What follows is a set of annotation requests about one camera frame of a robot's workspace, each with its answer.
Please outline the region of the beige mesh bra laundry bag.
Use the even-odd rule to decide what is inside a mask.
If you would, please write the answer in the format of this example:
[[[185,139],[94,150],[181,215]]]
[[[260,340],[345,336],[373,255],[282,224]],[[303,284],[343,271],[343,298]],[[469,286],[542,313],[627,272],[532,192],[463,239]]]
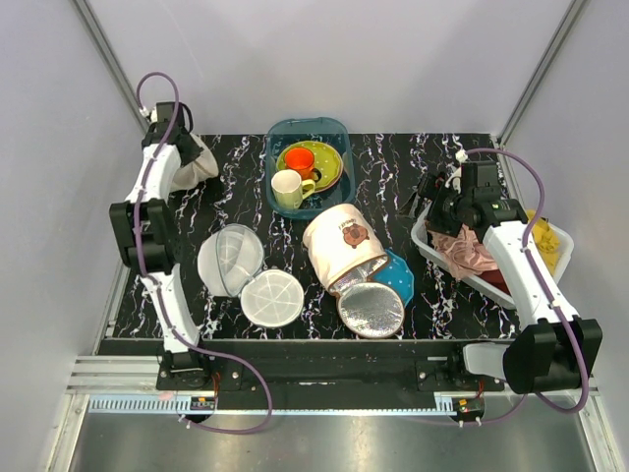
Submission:
[[[170,192],[188,191],[199,183],[219,176],[218,163],[205,142],[196,134],[192,134],[195,144],[200,147],[200,154],[175,173]]]

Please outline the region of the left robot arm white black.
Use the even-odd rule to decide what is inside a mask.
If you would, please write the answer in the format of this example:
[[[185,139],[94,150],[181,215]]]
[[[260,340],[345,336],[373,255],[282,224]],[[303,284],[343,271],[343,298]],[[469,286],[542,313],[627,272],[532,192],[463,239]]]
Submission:
[[[201,147],[187,105],[159,102],[148,118],[139,175],[125,200],[110,206],[109,218],[122,263],[139,275],[162,329],[156,388],[201,389],[211,383],[212,366],[200,353],[182,285],[179,230],[168,206],[175,174]]]

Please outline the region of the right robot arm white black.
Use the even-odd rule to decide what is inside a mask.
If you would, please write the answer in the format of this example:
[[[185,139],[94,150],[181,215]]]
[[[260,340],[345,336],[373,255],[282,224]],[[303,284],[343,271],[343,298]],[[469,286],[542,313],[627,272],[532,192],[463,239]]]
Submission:
[[[446,365],[449,383],[468,389],[481,376],[500,379],[519,394],[586,387],[602,341],[594,319],[582,319],[547,270],[527,229],[520,203],[501,195],[496,163],[465,162],[458,184],[424,175],[418,197],[429,202],[425,228],[454,237],[473,230],[495,260],[518,313],[519,335],[509,344],[467,344]]]

